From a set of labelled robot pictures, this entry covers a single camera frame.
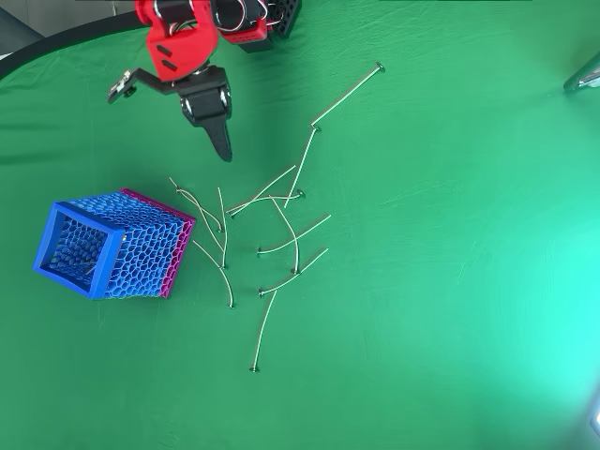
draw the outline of wire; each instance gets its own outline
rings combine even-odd
[[[288,197],[292,195],[293,189],[296,187],[296,182],[298,181],[298,177],[300,176],[300,171],[302,171],[302,166],[304,166],[304,160],[307,158],[308,148],[310,147],[310,143],[312,143],[312,138],[315,137],[315,133],[319,128],[312,127],[310,131],[310,137],[308,138],[307,146],[304,149],[304,153],[302,154],[302,159],[300,160],[300,166],[298,167],[298,171],[296,172],[296,176],[293,179],[292,186],[290,187],[290,192],[288,192]],[[288,207],[289,200],[286,200],[283,204],[283,209]]]
[[[262,6],[262,9],[264,9],[264,15],[261,17],[261,19],[266,19],[266,17],[269,15],[269,8],[267,7],[267,5],[264,4],[263,0],[258,0],[259,3]]]
[[[321,119],[323,119],[327,114],[329,114],[331,111],[333,111],[337,105],[339,105],[342,101],[344,101],[346,98],[348,98],[356,89],[358,89],[360,86],[362,86],[363,84],[365,84],[367,82],[368,79],[370,79],[373,75],[375,75],[377,72],[379,71],[384,71],[383,66],[380,63],[377,63],[377,67],[375,67],[373,70],[371,70],[366,76],[364,76],[357,84],[355,84],[342,98],[340,98],[339,100],[337,100],[336,102],[334,102],[333,105],[331,105],[329,108],[327,108],[324,112],[322,112],[319,117],[317,117],[315,120],[313,120],[310,124],[314,127],[315,125],[317,125],[317,122],[319,122]]]
[[[225,232],[225,240],[223,242],[223,258],[221,259],[221,267],[225,268],[225,252],[227,251],[227,222],[225,221],[225,211],[223,210],[223,197],[221,196],[221,188],[217,187],[218,201],[221,203],[221,215],[223,216],[223,231]]]
[[[276,7],[276,6],[277,6],[277,4],[276,4],[276,3],[269,3],[269,5],[268,5],[268,6],[269,6],[269,7],[270,7],[270,6],[274,6],[274,7]],[[274,22],[267,22],[267,23],[266,23],[266,26],[277,25],[278,23],[280,23],[280,22],[283,20],[283,17],[284,17],[284,16],[285,16],[285,9],[282,7],[282,8],[281,8],[281,17],[279,18],[279,20],[278,20],[278,21],[274,21]]]
[[[233,217],[235,216],[237,213],[239,213],[240,211],[243,211],[244,209],[246,209],[248,207],[249,204],[251,204],[253,201],[255,201],[256,199],[258,199],[261,194],[263,194],[267,189],[269,189],[271,186],[273,186],[277,181],[279,181],[281,178],[283,178],[285,175],[287,175],[289,172],[293,171],[296,168],[295,164],[293,166],[291,166],[287,171],[285,171],[284,173],[282,173],[281,175],[279,175],[275,180],[271,181],[268,185],[266,185],[265,187],[263,187],[258,194],[256,194],[254,197],[252,197],[250,199],[249,202],[247,202],[247,204],[242,205],[239,209],[237,209],[237,211],[235,212],[231,212],[232,210],[230,209],[229,211],[227,211],[227,213]]]
[[[239,30],[242,25],[244,24],[244,21],[246,20],[246,2],[244,0],[237,0],[237,3],[239,3],[242,7],[242,20],[240,21],[239,24],[237,24],[237,26],[235,26],[235,28],[231,28],[231,29],[227,29],[227,28],[222,28],[222,27],[217,27],[218,30],[224,31],[225,33],[232,33],[234,31]]]
[[[266,311],[264,312],[264,316],[262,317],[261,323],[261,331],[259,331],[259,338],[256,341],[256,349],[254,351],[254,360],[252,361],[252,366],[250,370],[253,372],[258,372],[258,368],[256,367],[256,363],[259,360],[259,352],[261,351],[261,341],[263,340],[263,331],[264,325],[266,324],[266,320],[269,317],[269,311],[271,311],[271,306],[273,306],[273,300],[275,300],[275,296],[278,294],[277,291],[273,291],[273,295],[271,296],[271,300],[269,300],[269,304],[266,307]]]
[[[198,203],[198,201],[196,200],[196,197],[194,197],[189,191],[185,190],[185,189],[181,189],[179,186],[177,186],[177,184],[173,181],[173,179],[171,177],[169,177],[169,179],[171,180],[171,183],[175,186],[175,192],[177,192],[178,194],[181,194],[184,196],[184,198],[188,201],[191,202],[192,204],[194,204],[198,209],[204,211],[204,213],[206,213],[211,219],[213,219],[217,225],[218,225],[218,232],[221,233],[223,231],[223,226],[221,225],[221,222],[218,220],[218,218],[215,217],[214,214],[212,214],[210,211],[205,210],[204,208],[202,208],[200,206],[200,204]]]
[[[229,291],[229,308],[233,308],[233,294],[232,294],[232,287],[229,284],[229,280],[227,279],[227,276],[225,275],[225,272],[223,272],[223,269],[221,268],[220,265],[218,265],[218,263],[215,261],[215,259],[210,256],[210,253],[208,253],[203,246],[201,246],[200,244],[198,244],[194,239],[191,240],[191,242],[193,242],[200,250],[202,250],[204,252],[204,254],[210,258],[210,261],[213,262],[213,264],[217,267],[218,271],[221,273],[221,275],[223,276],[223,279],[225,280],[225,284],[227,284],[227,291]]]
[[[273,201],[273,204],[275,205],[275,207],[281,214],[281,217],[283,218],[283,220],[285,220],[285,224],[288,226],[288,228],[290,229],[290,232],[292,233],[293,246],[295,247],[295,259],[294,259],[292,273],[297,274],[298,273],[298,238],[296,237],[296,233],[293,231],[292,225],[290,225],[290,222],[288,221],[288,219],[286,219],[285,215],[283,214],[283,211],[281,211],[281,208],[279,207],[278,203],[275,201],[274,198],[271,198],[271,200]]]
[[[322,223],[324,223],[330,217],[331,217],[331,214],[328,214],[327,216],[325,216],[324,218],[322,218],[321,220],[319,220],[317,223],[315,223],[314,225],[312,225],[308,229],[306,229],[303,232],[301,232],[300,234],[298,234],[296,236],[296,239],[300,239],[302,236],[305,236],[305,235],[309,234],[310,232],[312,232],[315,228],[317,228],[318,226],[320,226]],[[293,239],[290,239],[289,241],[286,241],[283,244],[280,244],[280,245],[278,245],[276,247],[267,248],[265,250],[259,248],[259,250],[257,251],[257,254],[263,255],[265,253],[273,253],[274,251],[278,251],[278,250],[281,250],[282,248],[287,247],[292,242],[293,242]]]
[[[329,248],[324,248],[323,250],[321,250],[321,252],[318,253],[316,256],[312,257],[312,259],[310,261],[308,261],[307,264],[304,267],[302,267],[298,273],[293,274],[291,277],[288,277],[285,280],[281,281],[277,286],[275,286],[273,288],[268,288],[266,290],[259,289],[259,296],[263,296],[266,293],[271,293],[273,291],[276,291],[277,289],[280,289],[283,286],[285,286],[286,284],[292,282],[294,279],[300,277],[300,274],[302,274],[312,264],[314,264],[319,258],[321,258],[322,255],[324,255],[325,253],[327,253],[327,251],[329,251]]]
[[[226,211],[226,212],[228,214],[231,213],[231,212],[233,212],[235,214],[235,210],[236,209],[239,209],[242,206],[251,205],[251,204],[253,204],[255,202],[260,202],[261,200],[269,200],[271,198],[277,199],[277,200],[288,200],[288,199],[289,200],[294,200],[294,199],[297,199],[299,197],[302,197],[303,195],[304,194],[300,194],[300,193],[298,193],[296,195],[292,195],[291,197],[287,197],[285,195],[267,195],[266,197],[259,197],[258,199],[254,199],[254,200],[252,200],[250,202],[244,202],[244,203],[238,204],[237,206],[234,206],[232,209],[230,209],[229,211]]]

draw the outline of metal rod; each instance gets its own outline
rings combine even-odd
[[[227,222],[225,221],[225,210],[223,209],[223,197],[221,196],[221,188],[217,187],[218,201],[221,203],[221,216],[223,217],[223,232],[225,240],[223,241],[223,257],[221,258],[221,268],[225,268],[225,252],[227,251]]]
[[[169,177],[169,179],[171,180],[171,183],[175,186],[175,192],[181,194],[188,202],[194,204],[198,209],[202,209],[204,213],[206,213],[211,219],[213,219],[217,223],[218,232],[221,233],[223,231],[223,227],[221,226],[221,222],[219,222],[218,218],[216,218],[215,215],[212,214],[210,211],[202,208],[196,200],[196,197],[194,197],[189,191],[181,189],[179,186],[177,186],[177,184],[173,181],[171,177]]]
[[[269,304],[267,305],[266,311],[264,312],[264,316],[262,317],[261,331],[259,331],[259,338],[256,341],[256,349],[254,350],[254,359],[252,360],[252,366],[250,367],[250,371],[252,371],[252,372],[259,371],[259,369],[256,367],[256,364],[259,361],[259,352],[261,351],[261,341],[263,340],[264,325],[266,324],[266,320],[269,317],[269,312],[271,311],[271,306],[273,306],[273,300],[275,300],[275,296],[277,294],[278,294],[277,291],[273,291],[271,300],[269,300]]]
[[[233,217],[233,216],[235,216],[237,213],[239,213],[240,211],[243,211],[244,209],[246,209],[246,208],[248,207],[248,205],[249,205],[249,204],[251,204],[251,203],[252,203],[254,200],[258,199],[258,198],[261,196],[261,194],[263,194],[263,193],[264,193],[264,192],[265,192],[267,189],[269,189],[269,188],[270,188],[271,186],[273,186],[273,185],[274,185],[274,184],[275,184],[277,181],[279,181],[281,178],[283,178],[283,177],[284,177],[285,175],[287,175],[289,172],[293,171],[295,168],[296,168],[296,166],[295,166],[295,164],[294,164],[294,165],[293,165],[293,166],[291,166],[291,167],[290,167],[288,170],[286,170],[284,173],[282,173],[281,175],[279,175],[279,176],[278,176],[278,177],[277,177],[275,180],[271,181],[271,182],[270,182],[268,185],[266,185],[265,187],[263,187],[263,188],[262,188],[262,189],[259,191],[259,193],[258,193],[258,194],[256,194],[254,197],[252,197],[252,198],[250,199],[250,201],[249,201],[247,204],[245,204],[245,205],[241,206],[239,209],[237,209],[237,210],[236,210],[236,211],[234,211],[234,212],[232,212],[232,210],[230,209],[229,211],[227,211],[227,213],[228,213],[228,214],[229,214],[231,217]]]
[[[300,176],[300,171],[302,170],[302,166],[304,166],[304,160],[307,158],[308,148],[310,147],[310,144],[312,143],[312,138],[315,137],[315,133],[317,132],[317,130],[319,130],[318,127],[312,127],[312,130],[310,131],[307,146],[305,147],[304,153],[302,154],[302,159],[300,160],[300,166],[298,166],[298,170],[296,171],[296,176],[293,178],[292,186],[290,187],[290,192],[288,192],[288,197],[292,196],[292,192],[296,187],[296,182],[298,181],[298,177]],[[288,207],[289,201],[290,199],[285,201],[285,203],[283,204],[283,209]]]
[[[327,108],[324,112],[321,113],[321,115],[319,115],[315,120],[313,120],[310,124],[312,126],[315,126],[317,124],[317,122],[319,122],[321,119],[323,119],[327,114],[329,114],[331,111],[333,111],[342,101],[344,101],[346,98],[348,98],[350,95],[352,95],[354,93],[354,91],[356,89],[358,89],[360,86],[362,86],[363,84],[365,84],[373,75],[375,75],[377,72],[379,71],[385,71],[385,69],[383,68],[381,63],[377,63],[377,67],[375,67],[373,70],[371,70],[365,77],[363,77],[357,84],[355,84],[350,91],[348,91],[348,93],[346,93],[340,100],[336,101],[333,105],[331,105],[329,108]]]
[[[248,205],[248,206],[250,206],[252,203],[255,203],[255,202],[260,202],[261,200],[269,200],[271,197],[273,197],[273,198],[274,198],[274,199],[276,199],[276,200],[288,200],[288,199],[290,199],[290,200],[295,200],[295,199],[297,199],[298,197],[302,197],[303,195],[304,195],[304,192],[303,192],[302,194],[296,194],[296,195],[292,195],[291,197],[287,197],[287,196],[285,196],[285,195],[267,195],[266,197],[259,197],[258,199],[254,199],[254,200],[252,200],[252,201],[250,201],[250,202],[243,202],[243,203],[240,203],[240,204],[238,204],[237,206],[234,206],[232,209],[230,209],[229,211],[226,211],[226,212],[227,212],[227,213],[229,213],[229,212],[234,212],[236,209],[239,209],[239,208],[241,208],[242,206],[245,206],[245,205]]]
[[[223,276],[223,279],[225,280],[225,284],[227,284],[227,291],[229,291],[229,308],[233,308],[233,294],[232,294],[232,287],[229,284],[229,280],[227,279],[227,276],[225,275],[225,272],[223,272],[223,269],[221,268],[220,265],[218,265],[218,262],[215,261],[215,259],[210,256],[210,253],[208,253],[203,246],[201,246],[200,244],[198,244],[194,239],[191,240],[191,242],[193,242],[200,250],[202,250],[204,252],[204,254],[210,258],[210,261],[213,262],[213,264],[217,267],[218,271],[221,273],[221,275]]]
[[[304,230],[303,232],[301,232],[300,234],[298,234],[296,236],[296,239],[300,239],[302,236],[305,236],[305,235],[309,234],[310,232],[312,232],[315,228],[317,228],[318,226],[320,226],[322,223],[324,223],[330,217],[331,217],[331,214],[328,214],[327,216],[325,216],[324,218],[322,218],[321,220],[319,220],[317,223],[315,223],[314,225],[310,226],[309,228],[307,228],[306,230]],[[258,251],[257,251],[257,254],[263,255],[265,253],[273,253],[274,251],[278,251],[278,250],[281,250],[282,248],[287,247],[292,242],[293,242],[293,239],[290,239],[289,241],[286,241],[283,244],[280,244],[280,245],[278,245],[276,247],[271,247],[271,248],[266,248],[266,249],[259,248]]]
[[[271,293],[273,291],[276,291],[277,289],[280,289],[283,286],[285,286],[286,284],[292,282],[294,279],[300,277],[300,274],[302,274],[312,264],[314,264],[319,258],[321,258],[322,255],[324,255],[325,253],[327,253],[328,250],[329,250],[329,248],[324,248],[323,250],[321,250],[321,252],[318,253],[316,256],[314,256],[310,261],[308,261],[308,263],[304,267],[301,267],[300,271],[298,273],[293,274],[291,277],[287,277],[285,280],[281,281],[277,286],[274,286],[273,288],[268,288],[268,289],[265,289],[265,290],[259,289],[259,296],[263,296],[266,293]]]
[[[281,217],[285,221],[285,224],[290,229],[290,233],[292,233],[293,245],[295,247],[295,259],[294,259],[294,263],[293,263],[292,273],[297,274],[298,273],[298,238],[296,237],[296,233],[293,231],[292,225],[290,225],[290,222],[288,221],[288,219],[286,219],[285,215],[283,214],[283,211],[281,211],[281,208],[279,207],[278,203],[273,198],[271,200],[273,201],[273,204],[275,205],[275,207],[281,214]]]

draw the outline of blue honeycomb panel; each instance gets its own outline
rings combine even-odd
[[[56,202],[34,269],[90,298],[166,296],[189,220],[163,206],[122,192]]]
[[[159,296],[184,221],[121,192],[71,203],[126,229],[105,296]]]

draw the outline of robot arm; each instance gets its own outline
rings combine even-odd
[[[157,76],[141,68],[126,71],[111,87],[109,103],[135,93],[135,82],[162,94],[176,92],[186,119],[204,128],[218,155],[231,161],[226,124],[232,114],[231,91],[225,70],[209,64],[218,34],[243,47],[269,48],[269,33],[289,33],[300,0],[286,0],[286,7],[265,0],[135,1],[139,19],[150,25],[146,46]]]

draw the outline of green backdrop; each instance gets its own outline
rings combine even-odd
[[[6,449],[593,449],[600,380],[600,93],[563,82],[600,47],[597,0],[318,2],[273,52],[222,43],[234,157],[176,97],[140,87],[144,31],[39,58],[0,82],[0,442]],[[297,162],[287,215],[229,221],[229,274],[190,247],[172,295],[92,302],[31,269],[51,201],[121,187],[218,211]],[[290,178],[273,192],[284,193]],[[194,237],[214,254],[202,226]]]

